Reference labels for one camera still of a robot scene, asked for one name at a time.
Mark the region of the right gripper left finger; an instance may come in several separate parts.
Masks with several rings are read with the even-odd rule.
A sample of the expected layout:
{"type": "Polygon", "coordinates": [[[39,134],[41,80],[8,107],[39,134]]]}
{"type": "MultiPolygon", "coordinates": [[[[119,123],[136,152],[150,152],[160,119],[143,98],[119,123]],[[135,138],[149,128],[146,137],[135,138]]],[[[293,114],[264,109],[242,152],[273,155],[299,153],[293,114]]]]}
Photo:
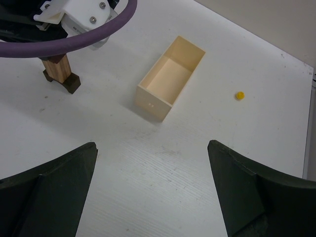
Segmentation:
{"type": "Polygon", "coordinates": [[[2,237],[74,237],[98,150],[86,143],[0,181],[2,237]]]}

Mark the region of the reddish brown wood block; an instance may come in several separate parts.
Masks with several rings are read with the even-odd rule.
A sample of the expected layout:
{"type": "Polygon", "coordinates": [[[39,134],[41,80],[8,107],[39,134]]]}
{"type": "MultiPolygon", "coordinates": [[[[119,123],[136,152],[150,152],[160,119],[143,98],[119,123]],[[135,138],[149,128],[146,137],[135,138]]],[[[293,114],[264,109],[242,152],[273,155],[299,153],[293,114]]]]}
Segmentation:
{"type": "Polygon", "coordinates": [[[65,56],[65,54],[49,56],[49,57],[43,58],[42,60],[57,64],[63,59],[64,56],[65,56]]]}

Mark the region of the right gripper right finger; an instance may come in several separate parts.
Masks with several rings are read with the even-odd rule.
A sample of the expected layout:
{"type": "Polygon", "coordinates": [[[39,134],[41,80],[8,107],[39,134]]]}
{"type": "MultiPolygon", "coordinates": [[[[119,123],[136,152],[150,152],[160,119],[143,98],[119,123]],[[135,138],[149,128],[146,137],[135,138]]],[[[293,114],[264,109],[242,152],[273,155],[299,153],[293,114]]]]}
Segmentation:
{"type": "Polygon", "coordinates": [[[314,237],[316,183],[253,161],[211,140],[208,156],[230,237],[314,237]]]}

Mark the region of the light striped wood block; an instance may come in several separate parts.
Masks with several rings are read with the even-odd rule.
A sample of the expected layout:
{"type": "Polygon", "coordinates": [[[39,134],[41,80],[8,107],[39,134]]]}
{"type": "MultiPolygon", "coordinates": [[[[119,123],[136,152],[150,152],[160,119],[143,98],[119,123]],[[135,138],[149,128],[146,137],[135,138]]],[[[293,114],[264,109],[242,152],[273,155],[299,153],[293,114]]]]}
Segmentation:
{"type": "Polygon", "coordinates": [[[42,63],[48,75],[59,82],[64,82],[66,78],[72,73],[66,54],[63,59],[57,64],[43,60],[42,63]]]}

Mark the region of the aluminium right rail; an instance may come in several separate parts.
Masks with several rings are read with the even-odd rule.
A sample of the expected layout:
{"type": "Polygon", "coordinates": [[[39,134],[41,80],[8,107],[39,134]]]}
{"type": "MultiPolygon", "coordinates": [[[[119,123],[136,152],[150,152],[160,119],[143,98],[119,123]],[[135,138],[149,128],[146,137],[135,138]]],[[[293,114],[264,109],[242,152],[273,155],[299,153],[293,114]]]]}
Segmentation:
{"type": "Polygon", "coordinates": [[[316,180],[316,69],[313,71],[303,178],[316,180]]]}

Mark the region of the dark arch wood block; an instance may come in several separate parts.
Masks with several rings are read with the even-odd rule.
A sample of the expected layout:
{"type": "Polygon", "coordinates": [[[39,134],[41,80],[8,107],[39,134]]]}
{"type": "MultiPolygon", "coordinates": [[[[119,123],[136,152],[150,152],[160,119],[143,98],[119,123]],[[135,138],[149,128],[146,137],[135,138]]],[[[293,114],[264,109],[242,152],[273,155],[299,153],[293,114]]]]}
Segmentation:
{"type": "Polygon", "coordinates": [[[47,81],[53,82],[56,81],[61,84],[70,94],[74,94],[74,92],[80,87],[81,82],[78,75],[71,73],[64,82],[59,82],[52,77],[50,77],[46,70],[43,71],[43,74],[47,81]]]}

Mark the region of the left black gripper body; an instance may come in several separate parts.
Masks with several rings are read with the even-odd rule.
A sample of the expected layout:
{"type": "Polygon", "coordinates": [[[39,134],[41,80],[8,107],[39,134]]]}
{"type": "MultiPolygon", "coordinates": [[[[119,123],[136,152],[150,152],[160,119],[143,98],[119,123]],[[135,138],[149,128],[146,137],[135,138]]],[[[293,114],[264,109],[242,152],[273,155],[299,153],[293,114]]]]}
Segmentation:
{"type": "Polygon", "coordinates": [[[50,7],[49,0],[1,0],[0,39],[5,42],[42,42],[68,36],[61,24],[36,21],[50,7]]]}

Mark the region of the small yellow peg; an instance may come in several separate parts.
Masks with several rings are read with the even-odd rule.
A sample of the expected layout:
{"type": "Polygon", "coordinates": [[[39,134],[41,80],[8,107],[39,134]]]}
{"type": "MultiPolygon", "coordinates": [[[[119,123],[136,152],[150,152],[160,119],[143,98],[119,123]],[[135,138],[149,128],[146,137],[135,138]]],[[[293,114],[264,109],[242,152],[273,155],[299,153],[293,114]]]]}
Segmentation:
{"type": "Polygon", "coordinates": [[[242,92],[242,91],[239,91],[239,92],[237,92],[237,93],[235,94],[235,99],[238,100],[238,101],[241,101],[241,100],[244,99],[244,98],[245,98],[245,94],[244,94],[244,92],[242,92]]]}

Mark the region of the cream wooden box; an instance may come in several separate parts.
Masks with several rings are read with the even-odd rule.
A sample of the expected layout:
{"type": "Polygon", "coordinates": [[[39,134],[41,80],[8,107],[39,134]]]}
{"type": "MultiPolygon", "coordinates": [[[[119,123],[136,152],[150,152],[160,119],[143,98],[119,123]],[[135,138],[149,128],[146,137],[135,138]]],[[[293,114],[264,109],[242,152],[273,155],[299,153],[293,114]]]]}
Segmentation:
{"type": "Polygon", "coordinates": [[[135,104],[163,121],[204,55],[203,49],[178,36],[137,85],[135,104]]]}

